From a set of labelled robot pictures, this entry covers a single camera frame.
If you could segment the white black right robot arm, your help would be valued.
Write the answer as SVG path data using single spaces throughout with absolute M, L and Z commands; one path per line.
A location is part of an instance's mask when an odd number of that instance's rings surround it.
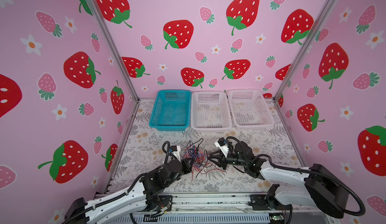
M 320 164 L 302 168 L 275 164 L 271 156 L 254 155 L 245 142 L 232 136 L 220 138 L 215 146 L 217 151 L 209 153 L 207 158 L 218 167 L 241 166 L 242 172 L 252 178 L 290 185 L 284 190 L 278 186 L 270 189 L 265 197 L 270 209 L 277 204 L 308 206 L 336 219 L 344 215 L 360 217 L 366 212 L 361 198 Z

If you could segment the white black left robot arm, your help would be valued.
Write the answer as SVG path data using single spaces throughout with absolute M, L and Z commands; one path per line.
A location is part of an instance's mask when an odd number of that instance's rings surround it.
M 130 187 L 102 198 L 75 200 L 64 217 L 65 224 L 107 224 L 125 215 L 152 211 L 159 195 L 192 171 L 193 159 L 173 159 L 153 171 L 140 174 Z

